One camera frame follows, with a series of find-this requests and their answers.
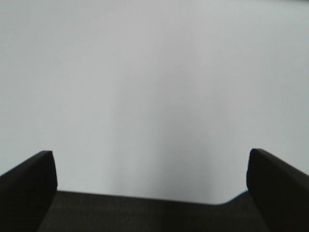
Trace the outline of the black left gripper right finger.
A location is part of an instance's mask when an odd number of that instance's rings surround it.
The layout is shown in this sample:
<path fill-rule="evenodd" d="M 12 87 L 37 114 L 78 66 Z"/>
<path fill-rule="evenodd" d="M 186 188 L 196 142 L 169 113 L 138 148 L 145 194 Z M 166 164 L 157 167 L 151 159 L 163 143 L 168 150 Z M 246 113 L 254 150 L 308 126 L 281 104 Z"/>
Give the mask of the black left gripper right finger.
<path fill-rule="evenodd" d="M 309 230 L 309 177 L 271 153 L 250 151 L 246 185 L 271 232 Z"/>

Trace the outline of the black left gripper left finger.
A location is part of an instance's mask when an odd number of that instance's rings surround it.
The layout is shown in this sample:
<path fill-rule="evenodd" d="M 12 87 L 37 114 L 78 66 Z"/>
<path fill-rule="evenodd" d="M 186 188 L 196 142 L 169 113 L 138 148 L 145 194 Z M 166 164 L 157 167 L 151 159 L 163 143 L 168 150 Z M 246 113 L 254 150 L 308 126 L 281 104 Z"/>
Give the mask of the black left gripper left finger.
<path fill-rule="evenodd" d="M 0 176 L 0 230 L 35 232 L 57 191 L 52 151 L 41 151 Z"/>

